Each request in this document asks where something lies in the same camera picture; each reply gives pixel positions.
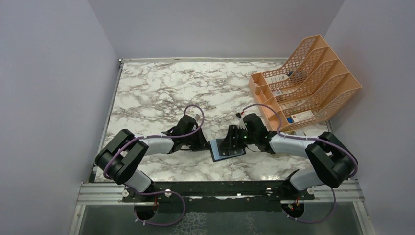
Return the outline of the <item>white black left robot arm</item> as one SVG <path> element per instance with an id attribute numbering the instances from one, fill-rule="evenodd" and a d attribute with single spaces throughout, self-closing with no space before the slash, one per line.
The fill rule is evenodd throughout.
<path id="1" fill-rule="evenodd" d="M 128 129 L 120 130 L 115 137 L 97 154 L 94 162 L 105 171 L 105 175 L 116 184 L 139 181 L 135 194 L 142 201 L 153 197 L 154 188 L 148 184 L 151 179 L 138 170 L 138 165 L 144 156 L 153 154 L 172 154 L 181 151 L 203 151 L 209 149 L 201 127 L 195 118 L 183 115 L 178 124 L 161 133 L 161 137 L 141 137 L 138 139 Z"/>

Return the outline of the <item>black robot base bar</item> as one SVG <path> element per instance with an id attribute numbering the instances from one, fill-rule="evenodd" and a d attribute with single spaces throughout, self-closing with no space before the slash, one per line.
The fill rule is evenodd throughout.
<path id="1" fill-rule="evenodd" d="M 306 190 L 289 189 L 283 180 L 154 182 L 140 195 L 123 192 L 124 203 L 139 212 L 281 212 L 282 204 L 313 200 Z"/>

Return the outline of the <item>black leather card holder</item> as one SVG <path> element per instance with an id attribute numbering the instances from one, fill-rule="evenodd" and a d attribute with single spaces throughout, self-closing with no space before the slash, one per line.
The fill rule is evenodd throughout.
<path id="1" fill-rule="evenodd" d="M 245 149 L 224 149 L 221 148 L 220 145 L 224 141 L 224 139 L 213 139 L 209 141 L 209 150 L 211 154 L 211 158 L 214 162 L 239 157 L 246 154 Z"/>

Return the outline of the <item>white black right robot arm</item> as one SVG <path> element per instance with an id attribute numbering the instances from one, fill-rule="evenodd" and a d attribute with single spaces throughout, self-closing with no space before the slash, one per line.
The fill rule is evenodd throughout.
<path id="1" fill-rule="evenodd" d="M 229 126 L 226 137 L 211 148 L 234 155 L 249 145 L 255 145 L 260 152 L 291 154 L 310 161 L 309 168 L 286 178 L 282 192 L 288 199 L 295 199 L 303 190 L 314 186 L 337 188 L 358 168 L 356 158 L 333 133 L 308 137 L 269 131 L 257 114 L 246 115 L 238 125 Z"/>

